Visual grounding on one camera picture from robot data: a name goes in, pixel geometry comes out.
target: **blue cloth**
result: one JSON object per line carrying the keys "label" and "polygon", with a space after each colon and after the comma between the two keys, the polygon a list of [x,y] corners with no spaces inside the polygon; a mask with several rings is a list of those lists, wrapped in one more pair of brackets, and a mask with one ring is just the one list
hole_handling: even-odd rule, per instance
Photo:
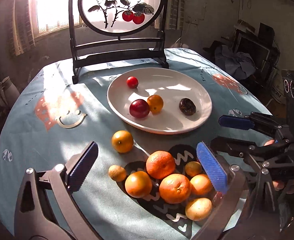
{"label": "blue cloth", "polygon": [[[209,143],[217,135],[262,145],[268,140],[266,136],[253,130],[222,128],[218,118],[223,114],[244,116],[251,111],[270,113],[231,76],[196,52],[166,49],[165,53],[170,69],[197,80],[213,102],[206,123],[189,133],[171,136],[147,133],[124,123],[109,107],[106,93],[111,81],[132,69],[160,67],[152,59],[84,67],[76,85],[71,80],[72,59],[67,59],[45,66],[30,82],[9,113],[0,136],[0,220],[10,232],[14,231],[16,198],[26,169],[52,169],[55,164],[65,163],[72,155],[80,153],[92,140],[99,146],[99,157],[73,197],[104,239],[178,240],[190,238],[200,229],[201,223],[191,222],[188,229],[182,223],[175,228],[152,215],[108,177],[108,168],[113,164],[125,167],[128,163],[145,161],[145,152],[168,151],[177,144],[195,148],[198,142]],[[128,154],[120,155],[111,146],[111,137],[118,130],[128,130],[134,137],[135,147]],[[241,159],[224,156],[230,164],[248,168]],[[48,194],[58,222],[68,228],[53,195]],[[227,228],[235,225],[243,204],[244,200],[240,200],[239,209]],[[174,205],[164,205],[160,211],[171,212],[171,216],[167,213],[166,216],[174,220]]]}
{"label": "blue cloth", "polygon": [[215,50],[215,63],[236,80],[243,80],[254,74],[255,63],[248,53],[233,53],[226,45],[220,45]]}

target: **black ink leaf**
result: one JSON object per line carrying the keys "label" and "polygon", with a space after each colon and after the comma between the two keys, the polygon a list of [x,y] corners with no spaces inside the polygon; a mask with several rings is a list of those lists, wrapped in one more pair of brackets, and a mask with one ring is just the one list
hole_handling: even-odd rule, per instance
{"label": "black ink leaf", "polygon": [[123,5],[129,6],[130,2],[128,0],[120,0]]}
{"label": "black ink leaf", "polygon": [[99,10],[100,10],[99,5],[94,5],[93,7],[90,7],[88,9],[88,12],[99,11]]}
{"label": "black ink leaf", "polygon": [[106,0],[106,1],[105,1],[105,6],[106,6],[106,7],[111,7],[111,2],[112,2],[112,1]]}
{"label": "black ink leaf", "polygon": [[146,5],[147,5],[146,3],[138,3],[133,7],[133,11],[144,13]]}
{"label": "black ink leaf", "polygon": [[152,14],[152,13],[154,13],[154,11],[155,10],[151,5],[149,5],[149,4],[145,5],[145,9],[144,9],[145,14]]}

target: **potato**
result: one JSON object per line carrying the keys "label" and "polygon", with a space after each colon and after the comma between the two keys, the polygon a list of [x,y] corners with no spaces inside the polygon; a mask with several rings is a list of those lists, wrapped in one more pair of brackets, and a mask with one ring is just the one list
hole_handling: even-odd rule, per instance
{"label": "potato", "polygon": [[208,198],[196,198],[187,203],[186,216],[193,221],[200,221],[208,217],[213,205]]}
{"label": "potato", "polygon": [[111,177],[112,180],[116,182],[121,182],[127,177],[126,170],[118,165],[110,166],[108,170],[108,175],[109,177]]}

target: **small orange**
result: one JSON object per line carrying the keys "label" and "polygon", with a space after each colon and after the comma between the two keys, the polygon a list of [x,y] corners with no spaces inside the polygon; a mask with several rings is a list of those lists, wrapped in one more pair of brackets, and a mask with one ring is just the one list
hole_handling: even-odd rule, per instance
{"label": "small orange", "polygon": [[189,179],[181,174],[171,174],[159,185],[159,194],[169,204],[178,204],[186,200],[191,193]]}
{"label": "small orange", "polygon": [[213,189],[210,179],[205,174],[199,174],[190,180],[191,192],[195,195],[204,195]]}
{"label": "small orange", "polygon": [[108,175],[109,177],[111,177],[112,180],[116,182],[123,181],[127,176],[126,170],[123,167],[118,165],[110,166],[108,169]]}
{"label": "small orange", "polygon": [[148,97],[147,103],[149,105],[150,111],[153,114],[159,113],[164,106],[164,101],[159,95],[152,95]]}
{"label": "small orange", "polygon": [[189,201],[185,208],[186,216],[193,221],[200,221],[208,217],[213,205],[208,198],[197,198]]}
{"label": "small orange", "polygon": [[111,144],[119,153],[129,152],[134,145],[133,136],[127,131],[118,131],[111,138]]}
{"label": "small orange", "polygon": [[173,173],[176,168],[174,157],[169,152],[157,151],[146,161],[146,170],[155,179],[163,179]]}
{"label": "small orange", "polygon": [[134,172],[126,179],[125,189],[126,192],[134,198],[145,197],[151,192],[151,179],[144,171]]}
{"label": "small orange", "polygon": [[202,172],[203,168],[199,162],[188,162],[185,165],[185,172],[187,175],[194,177]]}

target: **dark brown fruit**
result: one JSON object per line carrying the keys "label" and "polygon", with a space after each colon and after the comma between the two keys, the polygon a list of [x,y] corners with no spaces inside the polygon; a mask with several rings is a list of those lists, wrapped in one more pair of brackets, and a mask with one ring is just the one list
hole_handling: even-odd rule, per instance
{"label": "dark brown fruit", "polygon": [[217,193],[215,194],[212,200],[214,207],[217,207],[220,204],[222,197],[223,197],[223,194],[220,191],[217,191]]}
{"label": "dark brown fruit", "polygon": [[179,109],[183,114],[187,116],[191,116],[196,112],[196,106],[189,98],[183,98],[182,100],[180,100]]}

